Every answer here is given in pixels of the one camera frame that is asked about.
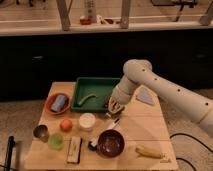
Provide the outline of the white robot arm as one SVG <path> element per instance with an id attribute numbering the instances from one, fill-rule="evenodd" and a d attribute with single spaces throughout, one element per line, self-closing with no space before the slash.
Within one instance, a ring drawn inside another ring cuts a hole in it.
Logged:
<path id="1" fill-rule="evenodd" d="M 111 114 L 118 113 L 129 103 L 135 90 L 144 85 L 213 137 L 213 100 L 156 75 L 148 60 L 128 60 L 123 66 L 123 73 L 109 98 L 108 111 Z"/>

